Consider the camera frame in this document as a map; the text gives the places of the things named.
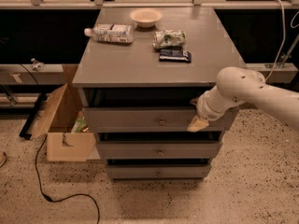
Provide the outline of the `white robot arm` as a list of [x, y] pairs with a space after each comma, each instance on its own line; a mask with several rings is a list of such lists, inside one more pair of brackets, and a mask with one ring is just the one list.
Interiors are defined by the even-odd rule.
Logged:
[[187, 128], [189, 132], [205, 129], [210, 121], [244, 103], [254, 104], [287, 127], [299, 131], [299, 93], [266, 84], [264, 76], [257, 71], [223, 68], [216, 76], [216, 85], [192, 102], [197, 114]]

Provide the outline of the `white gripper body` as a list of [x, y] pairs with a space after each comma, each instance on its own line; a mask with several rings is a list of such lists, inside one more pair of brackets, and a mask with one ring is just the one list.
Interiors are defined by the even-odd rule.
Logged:
[[225, 113], [224, 100], [217, 90], [206, 91], [197, 101], [197, 114], [201, 119], [214, 121]]

